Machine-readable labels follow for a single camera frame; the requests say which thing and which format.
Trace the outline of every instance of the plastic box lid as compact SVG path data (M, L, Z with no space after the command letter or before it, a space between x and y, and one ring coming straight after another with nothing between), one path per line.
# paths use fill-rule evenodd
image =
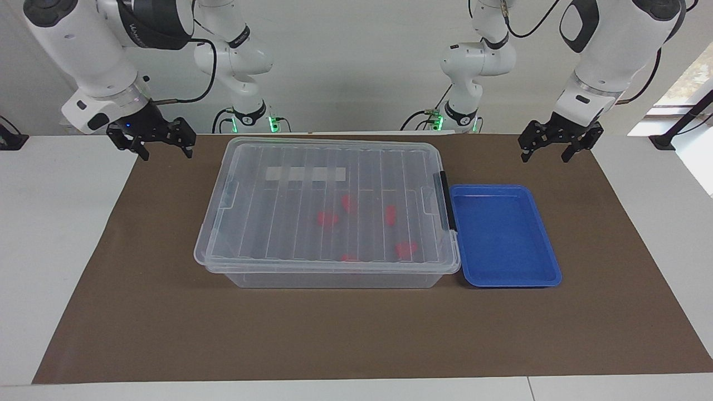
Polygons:
M213 273L455 273L442 169L427 143L233 139L195 259Z

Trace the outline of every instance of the white wall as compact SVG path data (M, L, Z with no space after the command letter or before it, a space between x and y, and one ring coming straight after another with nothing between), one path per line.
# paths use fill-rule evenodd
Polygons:
M0 0L0 14L7 12L6 1L12 1L12 15L20 16L19 0ZM531 119L548 119L578 61L558 33L566 3L558 5L535 35L512 39L518 50L514 71L483 79L485 131L520 132ZM448 86L438 66L443 50L459 41L479 39L470 26L466 0L244 0L241 4L253 34L275 53L275 67L257 80L265 98L290 119L296 131L398 129L412 112L433 107ZM549 1L518 2L511 18L513 28L521 33L529 30L549 5ZM602 118L608 133L630 131L713 41L712 14L710 1L701 1L689 14L681 31L665 45L661 68L649 91L639 101L617 107ZM36 54L38 46L17 49L17 43L5 40L1 46L0 88L22 110L9 108L3 100L0 111L33 127L31 133L52 133L42 128L56 126L56 109L69 96L67 84L50 74L5 66L6 54L27 51L41 59ZM141 73L152 78L155 98L187 98L201 93L207 84L207 76L193 64L192 46L173 52L129 49L128 54ZM635 79L632 92L646 80L649 68ZM53 95L28 90L28 80ZM62 93L62 99L56 98L57 93ZM37 112L28 110L41 98L52 103L55 112L37 116L42 125L34 128L36 124L27 119ZM215 112L229 106L228 99L218 84L198 104L164 106L163 110L166 117L184 116L196 131L206 132Z

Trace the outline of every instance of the black cable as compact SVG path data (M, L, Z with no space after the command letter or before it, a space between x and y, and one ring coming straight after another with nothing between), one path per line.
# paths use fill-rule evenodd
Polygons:
M550 16L550 14L552 13L552 10L555 9L555 7L557 6L557 4L558 4L559 2L560 2L560 0L555 0L555 2L552 3L552 6L550 6L550 9L547 10L547 12L545 13L545 16L542 17L542 19L540 20L540 22L538 22L537 25L535 25L535 27L532 28L532 30L529 31L528 33L526 33L526 34L524 34L524 35L520 35L520 34L516 34L516 33L513 31L513 29L510 27L510 16L508 15L508 3L507 3L505 0L503 0L503 3L504 3L504 5L505 5L505 7L503 7L503 17L505 17L505 25L508 26L508 31L510 31L510 34L513 35L514 37L520 38L520 39L521 39L521 38L526 38L526 37L528 37L528 36L534 34L535 31L537 31L537 30L540 28L540 26L542 26L542 24L545 22L545 20L547 19L547 17Z
M419 115L421 115L421 114L426 114L426 111L425 111L425 110L421 110L421 111L417 111L416 113L411 114L411 116L408 117L408 118L406 119L406 121L404 121L404 124L401 126L401 129L400 129L399 131L403 131L404 128L406 128L406 125L408 125L409 122L411 122L411 120L413 120L414 118L416 118L416 116L419 116Z
M695 126L695 127L693 127L693 128L690 128L690 129L687 129L686 131L681 131L681 132L678 133L678 135L681 135L682 133L686 133L686 132L691 132L691 131L693 131L694 129L696 129L696 128L702 126L702 125L705 124L705 123L707 123L708 120L711 119L711 117L713 117L713 113L712 113L710 116L706 117L705 120L701 121L701 123L698 124L697 126Z
M161 106L163 104L175 104L175 103L195 103L197 101L203 100L204 97L206 97L210 90L213 88L213 83L215 82L215 70L217 69L218 65L218 51L215 48L215 44L208 40L208 39L188 39L189 42L194 42L194 43L202 43L202 44L209 44L210 48L213 50L213 69L210 73L210 82L208 84L208 87L205 89L205 92L203 92L200 96L197 98L192 98L192 99L164 99L164 100L159 100L159 101L154 101L153 103L156 106Z
M14 129L15 132L17 132L18 135L22 135L22 132L20 132L20 130L17 129L17 127L15 127L15 124L13 124L12 122L10 122L10 120L8 120L7 118L5 118L5 117L3 117L3 116L0 116L0 118L2 118L3 121L5 121L6 123L8 123L8 124L10 125L10 127L12 127L12 129Z
M215 115L215 118L213 119L213 128L210 130L210 133L215 133L215 127L218 125L218 120L220 120L220 117L221 117L224 113L228 113L228 110L229 110L229 109L224 108L224 109L222 109L221 111L218 111L218 114L216 114L216 115Z
M218 132L219 132L219 133L222 133L222 124L223 124L224 122L232 123L232 119L231 119L231 118L224 118L224 119L220 120L220 124L218 124Z
M419 123L419 124L418 124L418 125L416 126L416 131L418 131L418 130L419 130L419 128L421 127L421 124L423 124L423 125L424 125L424 130L425 130L425 129L426 129L426 127L427 127L427 126L428 126L428 124L429 124L429 120L423 120L422 122L420 122L420 123Z
M439 100L438 103L436 103L436 107L434 107L434 108L438 108L438 107L441 105L441 102L446 98L446 95L447 95L448 92L451 90L451 88L453 88L453 84L451 84L451 85L448 87L448 89L446 89L446 92L443 94L443 96L441 96L441 100Z
M287 127L289 128L289 132L292 132L292 125L289 123L288 119L286 119L285 117L277 117L275 120L276 121L286 121Z
M644 83L644 86L641 88L639 93L628 99L617 101L617 103L615 103L615 106L629 104L638 99L639 96L644 94L644 92L646 92L646 90L649 88L649 85L651 85L651 82L654 80L654 76L656 76L656 71L659 70L659 64L661 64L661 48L659 48L659 51L656 52L656 62L654 63L654 68L651 70L651 75L649 75L649 79L646 80L646 83Z
M200 26L201 28L205 29L205 26L203 26L203 24L201 24L200 22L198 22L197 19L194 18L194 19L193 19L193 22L194 22L196 25Z

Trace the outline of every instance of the brown mat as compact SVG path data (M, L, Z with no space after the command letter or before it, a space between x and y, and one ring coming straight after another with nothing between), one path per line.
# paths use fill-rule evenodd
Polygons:
M193 260L230 140L203 136L191 161L151 146L136 163L33 383L713 371L589 153L522 164L513 136L369 139L434 144L451 184L529 187L562 284L239 289Z

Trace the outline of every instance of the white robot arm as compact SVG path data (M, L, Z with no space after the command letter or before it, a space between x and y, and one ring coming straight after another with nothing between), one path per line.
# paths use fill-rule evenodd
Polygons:
M509 42L500 0L477 0L473 6L473 29L481 35L478 43L451 46L441 59L441 69L451 79L450 97L438 105L442 129L467 131L477 119L483 87L481 76L498 76L515 66L515 48Z
M250 36L233 0L201 0L205 27L218 36L216 44L192 39L195 1L191 0L25 0L26 23L39 43L78 90L62 112L84 133L104 126L120 150L148 159L145 142L179 146L191 157L195 132L183 118L168 122L158 107L202 99L154 101L146 77L140 77L124 47L182 49L196 46L198 66L231 90L241 132L275 132L279 124L260 97L251 74L268 72L272 57Z
M180 3L151 5L26 0L23 9L32 34L77 83L77 92L62 106L72 125L84 133L107 126L117 148L143 160L149 156L143 144L157 141L180 147L190 158L195 132L181 117L171 122L162 117L123 46L181 49L191 40L193 14L189 4L187 9Z
M235 126L240 133L278 132L279 124L260 95L251 75L272 68L272 54L253 35L235 0L198 0L202 26L217 36L216 79L230 89ZM212 54L205 46L195 49L195 62L210 74Z
M562 154L565 162L591 149L604 131L599 117L676 33L685 14L683 0L573 0L560 22L560 34L581 59L550 120L531 121L520 135L523 161L550 143L568 144Z
M515 0L474 2L473 28L479 43L450 47L441 59L453 84L450 98L438 107L443 129L473 126L483 89L480 76L508 73L515 50L508 42L509 10ZM565 43L581 54L547 123L531 121L519 137L523 161L550 143L567 143L566 162L591 149L603 129L597 122L629 88L632 78L683 22L684 0L572 0L560 21Z

